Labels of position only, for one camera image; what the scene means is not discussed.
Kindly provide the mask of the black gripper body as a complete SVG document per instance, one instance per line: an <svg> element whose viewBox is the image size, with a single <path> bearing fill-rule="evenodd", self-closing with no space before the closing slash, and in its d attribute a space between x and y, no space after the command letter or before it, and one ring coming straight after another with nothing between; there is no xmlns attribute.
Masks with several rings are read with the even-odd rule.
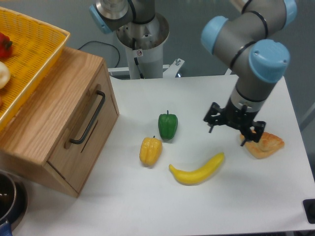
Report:
<svg viewBox="0 0 315 236"><path fill-rule="evenodd" d="M227 125L240 130L241 128L250 128L252 122L258 112L249 112L249 107L237 108L231 101L228 100L223 109L223 116L226 119Z"/></svg>

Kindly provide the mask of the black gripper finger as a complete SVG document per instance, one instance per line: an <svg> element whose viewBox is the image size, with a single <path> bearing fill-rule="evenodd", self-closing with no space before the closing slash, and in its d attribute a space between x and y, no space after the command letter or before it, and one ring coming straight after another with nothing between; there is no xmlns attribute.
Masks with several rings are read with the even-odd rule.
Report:
<svg viewBox="0 0 315 236"><path fill-rule="evenodd" d="M251 125L242 127L240 132L244 137L241 146L243 147L246 142L258 143L262 137L265 126L266 122L264 121L253 121Z"/></svg>
<svg viewBox="0 0 315 236"><path fill-rule="evenodd" d="M210 127L209 133L211 133L214 126L225 125L224 108L221 108L218 103L213 102L203 120Z"/></svg>

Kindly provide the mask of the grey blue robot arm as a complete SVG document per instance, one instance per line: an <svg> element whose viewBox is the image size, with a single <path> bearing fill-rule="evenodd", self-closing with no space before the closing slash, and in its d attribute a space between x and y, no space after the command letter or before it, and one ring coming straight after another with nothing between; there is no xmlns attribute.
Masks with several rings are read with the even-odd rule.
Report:
<svg viewBox="0 0 315 236"><path fill-rule="evenodd" d="M210 127L239 130L243 142L259 142L266 123L255 121L275 84L284 75L290 54L270 36L287 27L297 15L294 0L240 0L241 14L233 21L211 19L201 44L238 76L224 108L213 103L204 117ZM115 32L126 49L132 79L163 76L163 44L169 36L166 19L152 0L98 0L89 11L103 33Z"/></svg>

